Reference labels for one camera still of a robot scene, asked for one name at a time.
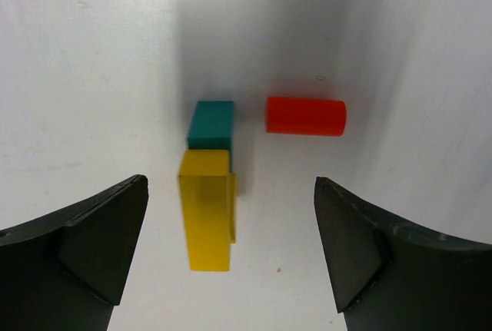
yellow rectangular block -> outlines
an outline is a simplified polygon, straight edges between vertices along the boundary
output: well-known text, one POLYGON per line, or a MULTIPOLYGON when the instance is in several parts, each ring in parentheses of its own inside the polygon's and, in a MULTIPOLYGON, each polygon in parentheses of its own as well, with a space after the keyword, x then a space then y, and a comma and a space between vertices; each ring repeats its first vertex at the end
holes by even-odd
POLYGON ((186 151, 178 179, 191 270, 229 271, 235 236, 235 178, 229 173, 229 152, 186 151))

toy block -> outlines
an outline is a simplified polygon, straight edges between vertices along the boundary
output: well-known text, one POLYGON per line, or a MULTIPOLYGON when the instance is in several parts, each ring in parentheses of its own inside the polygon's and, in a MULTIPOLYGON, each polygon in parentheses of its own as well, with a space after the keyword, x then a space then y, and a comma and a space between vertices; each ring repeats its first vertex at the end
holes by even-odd
POLYGON ((268 133, 340 137, 347 122, 343 101, 333 99, 268 97, 268 133))
POLYGON ((234 136, 234 102, 200 101, 194 110, 188 132, 188 149, 222 149, 229 151, 232 171, 234 136))
POLYGON ((229 152, 187 150, 178 180, 191 270, 229 271, 235 240, 235 176, 229 172, 229 152))

green block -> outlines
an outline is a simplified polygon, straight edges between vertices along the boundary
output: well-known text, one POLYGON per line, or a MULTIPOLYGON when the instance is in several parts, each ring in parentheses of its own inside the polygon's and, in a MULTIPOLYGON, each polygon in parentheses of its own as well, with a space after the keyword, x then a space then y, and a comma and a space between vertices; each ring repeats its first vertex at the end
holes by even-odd
POLYGON ((232 171, 234 102, 200 101, 194 110, 188 132, 188 149, 225 149, 229 151, 232 171))

teal cube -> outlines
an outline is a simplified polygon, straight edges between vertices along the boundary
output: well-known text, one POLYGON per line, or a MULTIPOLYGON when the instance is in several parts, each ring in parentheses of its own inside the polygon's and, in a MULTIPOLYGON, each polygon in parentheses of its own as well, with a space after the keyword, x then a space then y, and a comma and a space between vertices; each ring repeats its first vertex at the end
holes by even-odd
POLYGON ((188 132, 188 149, 227 149, 232 171, 234 102, 200 101, 188 132))

red block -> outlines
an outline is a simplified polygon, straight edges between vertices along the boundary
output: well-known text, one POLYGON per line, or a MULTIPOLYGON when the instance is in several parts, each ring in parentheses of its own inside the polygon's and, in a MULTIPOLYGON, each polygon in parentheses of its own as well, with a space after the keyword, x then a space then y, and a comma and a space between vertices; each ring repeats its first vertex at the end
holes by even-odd
POLYGON ((267 133, 340 137, 347 122, 343 101, 310 98, 267 98, 267 133))

